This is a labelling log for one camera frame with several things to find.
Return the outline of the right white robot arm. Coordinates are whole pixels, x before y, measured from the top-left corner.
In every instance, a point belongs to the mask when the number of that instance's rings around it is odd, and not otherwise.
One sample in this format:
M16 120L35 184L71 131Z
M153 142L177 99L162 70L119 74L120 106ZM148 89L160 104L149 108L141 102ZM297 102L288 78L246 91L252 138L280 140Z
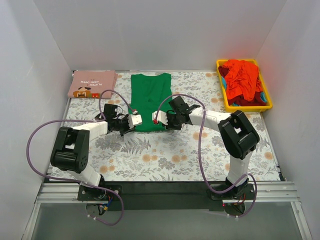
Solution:
M183 125L199 126L199 136L203 129L208 128L218 132L229 153L229 172L223 184L212 187L205 175L202 153L198 152L198 162L201 176L208 190L215 196L237 199L245 192L245 187L252 175L248 173L249 162L253 151L260 141L260 136L240 110L233 113L221 113L207 110L198 100L196 104L188 105L184 95L174 94L169 101L171 107L166 112L158 110L153 113L154 123L160 122L168 130L180 130Z

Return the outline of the green t-shirt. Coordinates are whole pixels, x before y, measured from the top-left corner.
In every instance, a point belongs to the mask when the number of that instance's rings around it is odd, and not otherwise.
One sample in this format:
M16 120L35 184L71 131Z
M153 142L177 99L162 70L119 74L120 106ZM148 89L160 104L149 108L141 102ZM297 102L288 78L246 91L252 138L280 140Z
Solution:
M133 74L131 76L131 108L141 115L142 124L135 127L137 132L149 133L164 131L161 124L154 124L153 112L157 111L161 102L172 95L172 76L169 73L149 76Z

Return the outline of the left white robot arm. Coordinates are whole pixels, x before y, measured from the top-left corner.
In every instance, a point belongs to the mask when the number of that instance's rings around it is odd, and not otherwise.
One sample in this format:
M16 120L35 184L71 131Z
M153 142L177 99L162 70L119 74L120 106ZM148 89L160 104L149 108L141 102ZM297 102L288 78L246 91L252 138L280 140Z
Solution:
M123 136L142 123L137 113L117 113L118 106L105 104L103 114L99 114L93 121L75 126L62 126L58 130L50 164L61 171L68 172L87 188L95 200L106 196L104 177L89 164L89 146L91 141L117 131Z

